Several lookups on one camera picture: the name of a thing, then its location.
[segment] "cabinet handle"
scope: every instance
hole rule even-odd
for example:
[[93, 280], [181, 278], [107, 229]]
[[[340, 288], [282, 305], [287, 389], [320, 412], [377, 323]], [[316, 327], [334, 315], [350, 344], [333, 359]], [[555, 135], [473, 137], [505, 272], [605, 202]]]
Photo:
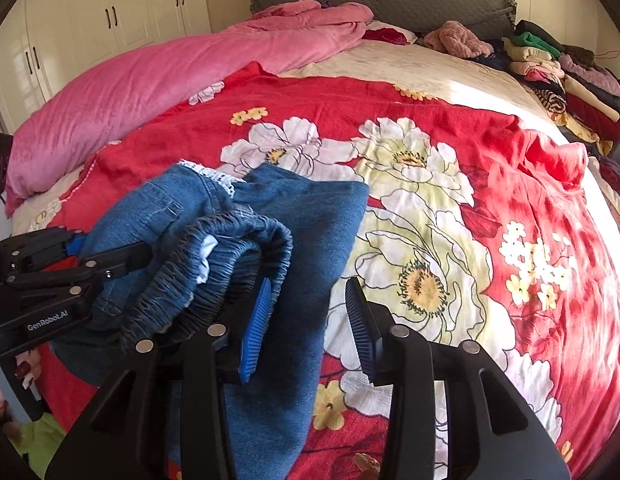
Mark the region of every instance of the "cabinet handle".
[[30, 69], [30, 75], [32, 75], [32, 65], [30, 64], [30, 56], [28, 56], [27, 50], [26, 50], [26, 59], [28, 60], [28, 68]]
[[39, 56], [37, 56], [37, 47], [33, 46], [32, 50], [34, 51], [34, 61], [37, 62], [37, 70], [41, 70], [41, 67], [39, 66]]

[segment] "red bedsheet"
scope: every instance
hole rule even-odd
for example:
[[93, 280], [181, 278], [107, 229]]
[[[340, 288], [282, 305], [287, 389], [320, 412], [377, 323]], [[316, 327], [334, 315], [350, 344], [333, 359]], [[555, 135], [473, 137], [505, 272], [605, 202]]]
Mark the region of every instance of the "red bedsheet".
[[[235, 176], [279, 164], [315, 180], [363, 179], [370, 207], [344, 278], [358, 276], [370, 300], [430, 340], [481, 343], [575, 475], [603, 446], [620, 409], [620, 298], [586, 211], [582, 146], [556, 146], [513, 116], [414, 101], [391, 84], [278, 78], [253, 63], [212, 100], [177, 105], [103, 148], [61, 197], [53, 224], [90, 230], [181, 158]], [[291, 480], [354, 479], [356, 452], [382, 453], [391, 393], [360, 371], [343, 281]], [[42, 360], [40, 388], [68, 428], [94, 389], [46, 349]], [[446, 447], [440, 402], [438, 478]]]

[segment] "pink comforter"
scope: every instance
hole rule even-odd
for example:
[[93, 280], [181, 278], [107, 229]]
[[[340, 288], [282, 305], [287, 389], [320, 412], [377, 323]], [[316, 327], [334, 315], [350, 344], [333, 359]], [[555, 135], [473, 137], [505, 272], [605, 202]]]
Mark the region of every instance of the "pink comforter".
[[256, 60], [280, 73], [354, 47], [372, 12], [314, 0], [275, 6], [218, 34], [114, 57], [70, 82], [14, 135], [7, 208], [47, 191], [98, 149]]

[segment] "silver rivet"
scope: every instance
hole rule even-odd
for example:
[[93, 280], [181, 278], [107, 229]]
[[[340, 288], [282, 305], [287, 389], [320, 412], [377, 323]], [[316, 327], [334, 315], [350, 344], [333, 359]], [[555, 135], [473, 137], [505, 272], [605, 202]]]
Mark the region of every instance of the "silver rivet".
[[463, 341], [461, 343], [461, 348], [463, 348], [469, 354], [478, 354], [481, 351], [481, 346], [477, 341]]
[[136, 344], [136, 351], [140, 354], [147, 354], [154, 348], [154, 343], [149, 339], [142, 339]]
[[210, 325], [208, 327], [208, 335], [212, 337], [221, 337], [226, 333], [226, 326], [221, 323], [215, 323], [214, 325]]
[[410, 329], [405, 325], [394, 325], [390, 329], [390, 333], [394, 337], [408, 337], [408, 335], [410, 334]]

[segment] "mattress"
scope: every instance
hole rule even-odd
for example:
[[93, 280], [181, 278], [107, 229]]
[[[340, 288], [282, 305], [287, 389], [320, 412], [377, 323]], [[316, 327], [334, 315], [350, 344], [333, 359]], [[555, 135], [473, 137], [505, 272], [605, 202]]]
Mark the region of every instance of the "mattress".
[[[361, 80], [390, 82], [403, 95], [416, 100], [439, 98], [451, 104], [517, 116], [522, 119], [525, 127], [543, 132], [558, 145], [567, 144], [545, 111], [510, 76], [420, 46], [362, 41], [356, 48], [282, 76], [350, 76]], [[89, 172], [90, 165], [85, 169], [79, 168], [66, 175], [49, 192], [27, 200], [15, 213], [14, 234], [46, 227], [61, 209], [63, 202], [71, 197], [73, 191], [68, 193], [68, 190], [74, 181], [80, 175], [85, 178]], [[586, 171], [582, 184], [588, 211], [608, 248], [620, 282], [620, 235], [615, 221], [589, 171]], [[532, 374], [548, 373], [540, 361], [522, 366], [527, 366]], [[542, 399], [543, 406], [545, 400], [546, 396]], [[566, 455], [568, 453], [571, 455], [572, 451], [566, 449]], [[293, 471], [293, 474], [297, 475], [293, 478], [303, 477], [299, 470], [296, 473]]]

